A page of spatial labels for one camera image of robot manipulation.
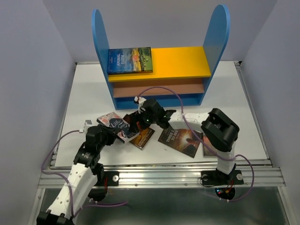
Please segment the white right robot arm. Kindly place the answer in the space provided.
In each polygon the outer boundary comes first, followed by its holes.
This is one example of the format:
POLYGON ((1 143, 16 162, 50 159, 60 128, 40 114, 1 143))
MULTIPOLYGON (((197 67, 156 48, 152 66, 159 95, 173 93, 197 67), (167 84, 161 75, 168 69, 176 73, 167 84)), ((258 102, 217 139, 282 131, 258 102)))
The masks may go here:
POLYGON ((166 110, 154 99, 136 98, 138 110, 125 115, 132 133, 139 133, 152 124, 162 129, 189 129, 203 133, 212 145, 210 150, 217 157, 214 171, 202 172, 202 183, 207 186, 225 185, 234 179, 236 168, 234 145, 239 127, 220 109, 208 113, 184 113, 183 110, 166 110))

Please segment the Edward Tulane brown book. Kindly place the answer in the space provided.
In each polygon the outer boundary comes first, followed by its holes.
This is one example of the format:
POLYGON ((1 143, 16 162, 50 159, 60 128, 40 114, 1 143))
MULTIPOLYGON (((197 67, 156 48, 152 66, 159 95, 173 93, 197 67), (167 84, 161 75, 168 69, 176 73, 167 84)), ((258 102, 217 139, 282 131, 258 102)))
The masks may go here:
POLYGON ((131 143, 140 150, 143 150, 148 143, 148 141, 151 139, 153 134, 155 133, 155 130, 148 127, 146 129, 142 129, 141 124, 139 121, 136 122, 136 125, 134 126, 135 128, 138 129, 139 134, 135 135, 135 138, 133 138, 132 132, 129 131, 127 128, 125 131, 121 131, 121 140, 124 143, 131 143))

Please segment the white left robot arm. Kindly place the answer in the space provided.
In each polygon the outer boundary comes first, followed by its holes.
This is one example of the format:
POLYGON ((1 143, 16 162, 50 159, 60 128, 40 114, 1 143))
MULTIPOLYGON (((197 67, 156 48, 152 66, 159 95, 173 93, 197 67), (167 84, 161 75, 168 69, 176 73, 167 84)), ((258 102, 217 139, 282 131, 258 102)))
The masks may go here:
POLYGON ((104 181, 104 167, 98 162, 100 152, 115 142, 120 129, 97 125, 84 128, 82 132, 85 141, 75 155, 67 177, 41 169, 43 174, 60 176, 65 184, 50 207, 39 213, 38 225, 73 225, 91 189, 104 181))

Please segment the Animal Farm book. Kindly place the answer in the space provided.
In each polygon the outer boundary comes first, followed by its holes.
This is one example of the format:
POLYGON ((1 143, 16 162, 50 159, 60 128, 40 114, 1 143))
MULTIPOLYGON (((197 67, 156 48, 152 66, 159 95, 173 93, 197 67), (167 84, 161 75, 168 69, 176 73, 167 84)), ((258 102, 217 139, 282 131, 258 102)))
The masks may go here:
POLYGON ((152 72, 150 47, 109 49, 107 64, 109 75, 152 72))

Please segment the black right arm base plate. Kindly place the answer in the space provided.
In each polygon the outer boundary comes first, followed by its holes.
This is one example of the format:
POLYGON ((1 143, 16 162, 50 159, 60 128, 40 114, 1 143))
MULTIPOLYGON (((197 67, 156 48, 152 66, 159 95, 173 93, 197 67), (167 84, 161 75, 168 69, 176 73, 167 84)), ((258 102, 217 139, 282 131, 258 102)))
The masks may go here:
POLYGON ((200 180, 205 187, 244 184, 243 176, 240 170, 233 170, 229 175, 218 170, 202 171, 200 180))

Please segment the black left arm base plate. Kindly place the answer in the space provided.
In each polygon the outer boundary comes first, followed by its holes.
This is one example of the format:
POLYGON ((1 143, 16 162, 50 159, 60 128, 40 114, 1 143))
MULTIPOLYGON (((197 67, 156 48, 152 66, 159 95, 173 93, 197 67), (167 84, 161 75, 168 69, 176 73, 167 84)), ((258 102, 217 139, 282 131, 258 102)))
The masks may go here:
POLYGON ((117 187, 120 173, 118 171, 103 171, 97 175, 96 187, 117 187))

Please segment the Little Women floral book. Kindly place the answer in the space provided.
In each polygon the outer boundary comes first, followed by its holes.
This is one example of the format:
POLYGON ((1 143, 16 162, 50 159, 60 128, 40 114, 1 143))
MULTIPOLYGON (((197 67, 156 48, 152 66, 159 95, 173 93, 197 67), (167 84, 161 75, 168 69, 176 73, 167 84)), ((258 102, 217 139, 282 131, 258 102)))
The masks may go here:
POLYGON ((135 134, 129 131, 129 124, 122 119, 116 112, 111 112, 97 118, 97 122, 110 128, 118 128, 120 131, 117 138, 122 143, 128 143, 135 139, 139 133, 135 134))

